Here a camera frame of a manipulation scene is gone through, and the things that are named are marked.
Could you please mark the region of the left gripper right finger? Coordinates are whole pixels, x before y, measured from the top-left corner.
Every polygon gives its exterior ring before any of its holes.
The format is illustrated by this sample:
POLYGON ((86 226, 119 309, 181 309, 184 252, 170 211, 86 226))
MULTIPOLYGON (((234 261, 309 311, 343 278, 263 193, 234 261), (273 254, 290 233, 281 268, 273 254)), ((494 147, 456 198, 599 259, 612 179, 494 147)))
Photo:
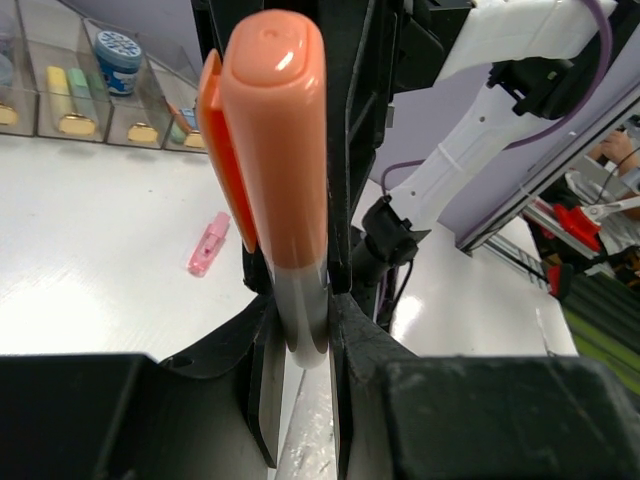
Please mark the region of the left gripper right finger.
POLYGON ((635 479, 639 416, 581 357, 419 357, 329 302, 342 479, 635 479))

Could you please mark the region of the blue lid pin jar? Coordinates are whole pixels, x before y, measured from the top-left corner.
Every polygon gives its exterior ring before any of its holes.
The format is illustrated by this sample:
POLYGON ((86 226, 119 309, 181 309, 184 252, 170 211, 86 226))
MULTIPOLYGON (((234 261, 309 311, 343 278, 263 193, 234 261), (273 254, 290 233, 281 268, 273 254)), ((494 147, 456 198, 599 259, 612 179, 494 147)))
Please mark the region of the blue lid pin jar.
POLYGON ((140 45, 122 33, 101 30, 94 39, 94 54, 109 93, 131 95, 143 59, 140 45))

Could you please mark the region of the blue highlighter pen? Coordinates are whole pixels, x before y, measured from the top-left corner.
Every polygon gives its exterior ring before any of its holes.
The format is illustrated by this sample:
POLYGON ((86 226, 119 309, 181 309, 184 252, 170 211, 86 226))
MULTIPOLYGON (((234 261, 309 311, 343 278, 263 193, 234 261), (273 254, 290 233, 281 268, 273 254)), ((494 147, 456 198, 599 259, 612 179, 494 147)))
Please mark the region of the blue highlighter pen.
POLYGON ((191 148, 202 148, 203 140, 197 123, 196 115, 191 108, 179 110, 183 119, 183 131, 185 132, 184 144, 191 148))

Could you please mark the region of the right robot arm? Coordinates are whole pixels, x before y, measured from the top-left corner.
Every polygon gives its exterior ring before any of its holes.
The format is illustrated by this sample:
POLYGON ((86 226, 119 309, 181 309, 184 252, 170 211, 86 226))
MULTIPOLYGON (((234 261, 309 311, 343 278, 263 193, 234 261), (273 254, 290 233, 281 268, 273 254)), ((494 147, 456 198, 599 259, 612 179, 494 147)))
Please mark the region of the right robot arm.
POLYGON ((196 1, 198 123, 280 317, 325 325, 328 293, 408 262, 451 199, 501 151, 590 99, 639 23, 635 1, 196 1), (490 71, 465 116, 367 214, 355 192, 400 92, 490 71))

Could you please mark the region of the small orange marker cap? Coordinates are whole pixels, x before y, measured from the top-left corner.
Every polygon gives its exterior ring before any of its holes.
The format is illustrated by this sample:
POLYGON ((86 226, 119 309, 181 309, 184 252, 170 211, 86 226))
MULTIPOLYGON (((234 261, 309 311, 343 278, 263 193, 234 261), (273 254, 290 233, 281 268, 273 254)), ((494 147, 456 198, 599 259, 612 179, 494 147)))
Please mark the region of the small orange marker cap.
POLYGON ((241 20, 200 76, 197 121, 237 228, 279 268, 326 255, 326 92, 322 35, 287 10, 241 20))

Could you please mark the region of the clear green highlighter body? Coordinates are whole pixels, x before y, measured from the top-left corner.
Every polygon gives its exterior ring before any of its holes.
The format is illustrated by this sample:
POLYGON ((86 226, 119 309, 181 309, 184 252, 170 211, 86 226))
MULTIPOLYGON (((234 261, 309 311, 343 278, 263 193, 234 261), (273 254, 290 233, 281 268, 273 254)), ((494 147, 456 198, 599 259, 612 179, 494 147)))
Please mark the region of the clear green highlighter body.
POLYGON ((99 76, 77 67, 69 68, 66 76, 75 111, 98 121, 108 104, 99 76))

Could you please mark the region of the paperclip jar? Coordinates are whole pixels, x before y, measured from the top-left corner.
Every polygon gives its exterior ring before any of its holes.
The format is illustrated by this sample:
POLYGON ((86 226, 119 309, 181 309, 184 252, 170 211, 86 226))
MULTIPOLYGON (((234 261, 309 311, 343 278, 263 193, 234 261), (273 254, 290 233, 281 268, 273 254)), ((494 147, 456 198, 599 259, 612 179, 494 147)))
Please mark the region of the paperclip jar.
POLYGON ((1 86, 11 87, 14 77, 14 49, 16 41, 16 24, 14 18, 1 12, 0 27, 1 86))

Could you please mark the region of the yellow marker cap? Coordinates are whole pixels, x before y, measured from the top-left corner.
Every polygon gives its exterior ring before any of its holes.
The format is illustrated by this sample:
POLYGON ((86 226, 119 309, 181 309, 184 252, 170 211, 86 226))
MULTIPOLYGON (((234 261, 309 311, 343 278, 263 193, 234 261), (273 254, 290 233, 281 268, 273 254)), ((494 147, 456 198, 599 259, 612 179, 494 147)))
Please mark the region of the yellow marker cap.
POLYGON ((66 72, 57 66, 46 68, 46 81, 52 112, 59 117, 72 111, 66 72))

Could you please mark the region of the grey orange highlighter pen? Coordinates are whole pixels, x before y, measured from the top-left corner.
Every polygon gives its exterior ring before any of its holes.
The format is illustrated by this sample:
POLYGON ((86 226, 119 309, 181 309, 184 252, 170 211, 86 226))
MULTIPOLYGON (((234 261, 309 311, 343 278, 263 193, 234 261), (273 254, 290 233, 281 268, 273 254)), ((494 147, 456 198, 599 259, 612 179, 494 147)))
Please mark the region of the grey orange highlighter pen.
POLYGON ((328 351, 328 276, 326 261, 304 268, 274 266, 272 286, 287 347, 295 363, 313 369, 328 351))

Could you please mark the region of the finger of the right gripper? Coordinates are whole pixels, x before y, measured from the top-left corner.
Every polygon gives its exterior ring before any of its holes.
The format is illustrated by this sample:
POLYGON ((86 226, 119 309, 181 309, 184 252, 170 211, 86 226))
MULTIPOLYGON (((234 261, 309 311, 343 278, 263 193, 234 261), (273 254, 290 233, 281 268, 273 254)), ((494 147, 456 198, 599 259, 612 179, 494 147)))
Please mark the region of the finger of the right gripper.
MULTIPOLYGON (((192 0, 202 60, 213 49, 223 56, 236 24, 246 16, 256 13, 262 6, 262 1, 192 0)), ((259 295, 272 293, 268 269, 260 247, 257 247, 255 253, 242 247, 242 266, 243 282, 249 290, 259 295)))

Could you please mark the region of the yellow highlighter body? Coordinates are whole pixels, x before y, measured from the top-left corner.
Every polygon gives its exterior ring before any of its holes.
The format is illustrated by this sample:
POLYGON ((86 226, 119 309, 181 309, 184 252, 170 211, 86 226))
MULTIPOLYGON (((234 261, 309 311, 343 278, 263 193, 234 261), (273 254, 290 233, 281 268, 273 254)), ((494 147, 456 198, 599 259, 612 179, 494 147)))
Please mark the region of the yellow highlighter body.
POLYGON ((60 96, 56 98, 56 126, 58 131, 75 136, 92 136, 96 131, 95 122, 89 117, 75 111, 75 106, 70 97, 60 96))

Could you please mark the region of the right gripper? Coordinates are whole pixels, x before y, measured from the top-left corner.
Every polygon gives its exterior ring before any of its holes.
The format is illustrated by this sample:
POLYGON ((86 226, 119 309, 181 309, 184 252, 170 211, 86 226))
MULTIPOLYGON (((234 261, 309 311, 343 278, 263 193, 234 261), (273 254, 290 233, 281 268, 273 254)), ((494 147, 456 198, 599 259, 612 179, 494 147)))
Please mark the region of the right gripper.
POLYGON ((351 290, 351 220, 384 137, 390 93, 436 83, 472 9, 463 0, 319 3, 327 71, 327 267, 335 294, 351 290))

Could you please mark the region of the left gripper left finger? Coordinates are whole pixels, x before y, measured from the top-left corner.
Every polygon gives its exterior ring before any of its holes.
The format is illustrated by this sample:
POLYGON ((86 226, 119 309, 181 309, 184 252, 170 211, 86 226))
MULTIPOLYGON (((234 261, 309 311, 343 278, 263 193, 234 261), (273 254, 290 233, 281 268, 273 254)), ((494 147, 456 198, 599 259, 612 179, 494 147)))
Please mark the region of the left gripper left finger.
POLYGON ((264 479, 276 465, 284 342, 256 297, 193 345, 5 356, 5 479, 264 479))

